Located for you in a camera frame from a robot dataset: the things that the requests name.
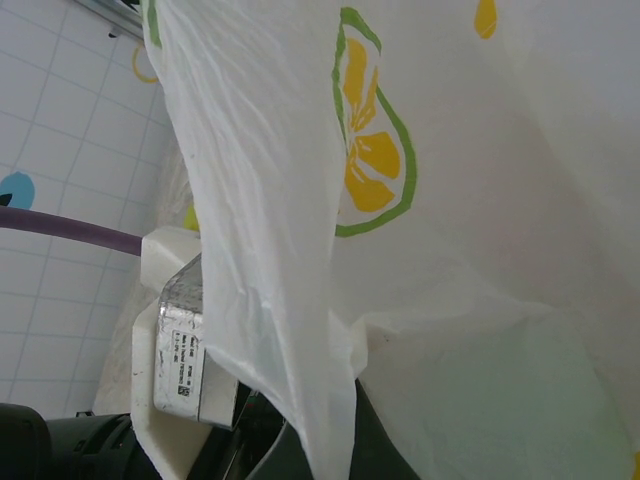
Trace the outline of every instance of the lemon print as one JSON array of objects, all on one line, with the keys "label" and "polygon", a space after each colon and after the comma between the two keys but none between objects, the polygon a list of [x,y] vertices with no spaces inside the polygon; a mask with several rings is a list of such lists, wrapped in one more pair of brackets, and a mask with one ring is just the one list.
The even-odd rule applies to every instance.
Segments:
[{"label": "lemon print", "polygon": [[409,132],[378,85],[380,40],[353,8],[340,17],[332,77],[347,162],[336,235],[348,237],[411,207],[416,164]]},{"label": "lemon print", "polygon": [[473,26],[480,38],[491,38],[493,32],[496,31],[497,23],[498,12],[495,0],[480,0],[476,10],[476,18],[473,22]]}]

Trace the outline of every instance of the green lemon outline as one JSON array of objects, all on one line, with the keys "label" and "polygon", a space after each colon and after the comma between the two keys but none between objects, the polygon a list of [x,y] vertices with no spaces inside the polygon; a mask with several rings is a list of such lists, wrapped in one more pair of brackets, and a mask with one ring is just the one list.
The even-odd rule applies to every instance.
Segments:
[{"label": "green lemon outline", "polygon": [[[340,60],[346,50],[346,37],[344,35],[344,25],[350,25],[358,30],[367,40],[375,45],[380,53],[382,51],[382,43],[375,33],[369,28],[369,26],[362,19],[360,14],[351,7],[343,7],[340,10],[340,28],[338,30],[338,40],[336,42],[336,60],[331,72],[331,78],[333,80],[333,100],[336,107],[336,115],[340,122],[340,130],[342,131],[342,138],[347,143],[347,136],[344,127],[344,106],[342,104],[342,93],[340,92]],[[383,110],[391,120],[393,128],[396,129],[398,137],[400,137],[400,143],[404,150],[405,156],[405,180],[402,190],[402,196],[398,204],[390,210],[381,213],[378,217],[368,222],[357,223],[355,225],[336,225],[337,237],[351,237],[360,233],[370,232],[387,222],[390,222],[398,215],[402,215],[404,212],[411,208],[411,202],[413,202],[413,196],[416,191],[416,182],[418,178],[418,172],[416,168],[416,155],[413,150],[411,138],[409,137],[409,131],[405,127],[402,120],[396,115],[391,104],[380,90],[380,87],[376,89],[376,97],[382,105]]]}]

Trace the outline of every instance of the dark plastic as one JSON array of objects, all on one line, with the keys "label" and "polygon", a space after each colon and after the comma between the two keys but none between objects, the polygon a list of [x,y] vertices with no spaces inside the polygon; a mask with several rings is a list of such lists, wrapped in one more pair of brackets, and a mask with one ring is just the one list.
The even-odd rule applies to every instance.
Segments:
[{"label": "dark plastic", "polygon": [[[351,480],[392,478],[419,480],[387,437],[369,398],[356,382],[356,438]],[[313,480],[298,434],[287,424],[271,450],[248,477],[250,480]]]},{"label": "dark plastic", "polygon": [[51,440],[46,422],[35,410],[0,403],[0,446],[0,478],[50,478],[45,471]]},{"label": "dark plastic", "polygon": [[159,480],[136,441],[129,415],[66,418],[48,422],[50,478]]}]

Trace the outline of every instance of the black object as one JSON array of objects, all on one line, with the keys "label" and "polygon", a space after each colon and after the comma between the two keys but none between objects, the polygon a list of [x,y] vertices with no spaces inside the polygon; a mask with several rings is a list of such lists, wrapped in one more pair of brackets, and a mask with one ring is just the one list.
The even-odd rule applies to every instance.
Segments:
[{"label": "black object", "polygon": [[[356,382],[351,480],[418,476],[387,437]],[[45,422],[27,407],[0,404],[0,480],[159,480],[136,441],[129,415]],[[267,399],[253,395],[238,427],[213,428],[187,480],[313,480],[295,430]]]},{"label": "black object", "polygon": [[28,407],[0,404],[2,480],[160,480],[129,415],[45,422]]},{"label": "black object", "polygon": [[5,193],[0,195],[0,207],[8,207],[9,203],[11,203],[11,199],[13,198],[13,194]]},{"label": "black object", "polygon": [[[356,436],[351,480],[419,477],[398,453],[366,392],[356,382]],[[296,431],[263,397],[251,399],[232,434],[213,429],[187,480],[313,480]]]},{"label": "black object", "polygon": [[0,403],[0,446],[0,478],[50,478],[45,471],[51,457],[49,430],[35,410]]},{"label": "black object", "polygon": [[129,415],[50,420],[50,478],[160,480],[136,441]]}]

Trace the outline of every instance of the yellow lemon graphic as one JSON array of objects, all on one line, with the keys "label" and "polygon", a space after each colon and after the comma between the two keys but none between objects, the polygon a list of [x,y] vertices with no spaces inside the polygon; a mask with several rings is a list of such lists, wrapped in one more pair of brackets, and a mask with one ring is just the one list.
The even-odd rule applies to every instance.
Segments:
[{"label": "yellow lemon graphic", "polygon": [[495,0],[480,0],[476,10],[476,18],[473,22],[473,26],[480,38],[491,38],[493,32],[496,31],[497,23],[498,12]]},{"label": "yellow lemon graphic", "polygon": [[377,228],[411,207],[416,185],[409,132],[378,85],[382,44],[353,8],[341,10],[333,93],[346,146],[336,235]]}]

